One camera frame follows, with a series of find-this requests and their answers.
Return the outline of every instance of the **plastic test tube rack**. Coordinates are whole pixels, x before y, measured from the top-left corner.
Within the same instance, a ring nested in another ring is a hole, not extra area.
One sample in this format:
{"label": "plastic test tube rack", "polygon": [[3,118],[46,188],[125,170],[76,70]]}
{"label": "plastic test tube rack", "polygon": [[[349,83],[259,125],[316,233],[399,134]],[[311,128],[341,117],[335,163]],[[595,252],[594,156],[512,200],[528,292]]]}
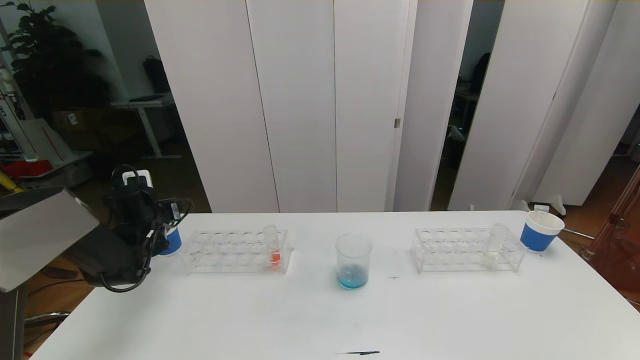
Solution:
{"label": "plastic test tube rack", "polygon": [[411,255],[418,273],[518,271],[527,253],[502,224],[487,229],[416,229]]}
{"label": "plastic test tube rack", "polygon": [[286,229],[277,230],[277,246],[278,250],[269,246],[262,231],[195,231],[183,244],[181,256],[190,272],[284,274],[293,250]]}

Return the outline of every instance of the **cup rim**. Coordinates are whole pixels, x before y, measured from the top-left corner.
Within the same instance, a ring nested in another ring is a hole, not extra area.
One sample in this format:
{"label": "cup rim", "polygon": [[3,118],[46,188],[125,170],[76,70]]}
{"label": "cup rim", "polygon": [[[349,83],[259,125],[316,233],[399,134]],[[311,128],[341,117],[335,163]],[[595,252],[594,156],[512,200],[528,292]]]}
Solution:
{"label": "cup rim", "polygon": [[554,218],[557,226],[549,227],[549,226],[544,226],[542,224],[539,224],[539,223],[535,222],[534,219],[531,217],[531,215],[535,214],[536,212],[537,212],[537,210],[532,210],[527,214],[527,219],[530,220],[531,222],[533,222],[534,224],[536,224],[536,227],[538,227],[540,229],[546,229],[548,231],[557,231],[557,233],[560,233],[560,231],[562,231],[564,229],[564,221],[561,218],[559,218],[559,217],[557,217],[557,216],[555,216],[555,215],[553,215],[551,213],[547,213],[547,216],[552,216]]}
{"label": "cup rim", "polygon": [[[362,255],[359,255],[359,256],[346,255],[345,253],[340,251],[340,247],[339,247],[340,239],[342,237],[344,237],[344,236],[357,236],[357,237],[361,238],[361,240],[364,240],[364,242],[366,242],[366,246],[368,247],[367,251],[364,252]],[[373,241],[371,240],[369,235],[364,234],[364,233],[344,233],[344,234],[340,234],[338,236],[338,238],[335,240],[335,250],[338,252],[338,254],[340,254],[341,256],[344,256],[345,258],[360,259],[360,258],[364,258],[365,256],[368,256],[371,253],[371,250],[373,250]]]}

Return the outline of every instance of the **blue paper cup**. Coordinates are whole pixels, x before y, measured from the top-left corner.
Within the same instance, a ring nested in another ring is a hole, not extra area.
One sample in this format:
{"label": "blue paper cup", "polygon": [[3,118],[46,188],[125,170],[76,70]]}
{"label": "blue paper cup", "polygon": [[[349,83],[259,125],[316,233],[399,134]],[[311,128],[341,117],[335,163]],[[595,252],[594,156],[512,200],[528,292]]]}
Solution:
{"label": "blue paper cup", "polygon": [[180,239],[180,233],[178,232],[177,227],[174,227],[167,232],[166,239],[169,242],[169,247],[160,252],[158,254],[160,256],[171,256],[178,251],[180,246],[182,246],[182,239]]}
{"label": "blue paper cup", "polygon": [[544,211],[530,211],[520,241],[531,251],[542,252],[564,229],[559,217]]}

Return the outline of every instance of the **white partition panel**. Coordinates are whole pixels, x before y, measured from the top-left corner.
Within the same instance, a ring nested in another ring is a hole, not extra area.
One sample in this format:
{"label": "white partition panel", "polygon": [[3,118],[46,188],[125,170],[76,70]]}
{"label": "white partition panel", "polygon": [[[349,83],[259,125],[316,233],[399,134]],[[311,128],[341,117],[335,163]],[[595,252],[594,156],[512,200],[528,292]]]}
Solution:
{"label": "white partition panel", "polygon": [[336,211],[333,0],[247,0],[280,211]]}
{"label": "white partition panel", "polygon": [[431,205],[472,5],[418,2],[394,211]]}
{"label": "white partition panel", "polygon": [[338,211],[391,209],[415,0],[335,0]]}
{"label": "white partition panel", "polygon": [[449,210],[509,207],[587,4],[505,2]]}
{"label": "white partition panel", "polygon": [[[558,149],[560,139],[568,127],[584,85],[587,83],[600,51],[602,40],[609,28],[611,17],[616,9],[616,4],[616,1],[589,1],[580,33],[573,46],[562,80],[560,80],[556,96],[551,103],[529,163],[522,174],[520,185],[514,194],[512,208],[519,208],[522,201],[534,200],[534,194]],[[555,200],[553,193],[548,198],[551,200],[546,199],[547,202]]]}
{"label": "white partition panel", "polygon": [[245,2],[145,4],[211,210],[277,212]]}
{"label": "white partition panel", "polygon": [[640,3],[619,1],[600,52],[533,200],[582,205],[640,102]]}

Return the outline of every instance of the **potted plant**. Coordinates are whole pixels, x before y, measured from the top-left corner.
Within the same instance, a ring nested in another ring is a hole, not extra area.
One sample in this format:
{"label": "potted plant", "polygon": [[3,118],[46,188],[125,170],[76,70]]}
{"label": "potted plant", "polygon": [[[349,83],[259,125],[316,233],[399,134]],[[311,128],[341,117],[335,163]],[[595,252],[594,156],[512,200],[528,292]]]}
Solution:
{"label": "potted plant", "polygon": [[56,23],[55,6],[36,11],[19,0],[2,6],[25,13],[1,49],[18,57],[11,63],[13,76],[34,116],[50,120],[51,111],[70,106],[108,105],[109,84],[90,70],[91,60],[101,53],[85,49],[73,31]]}

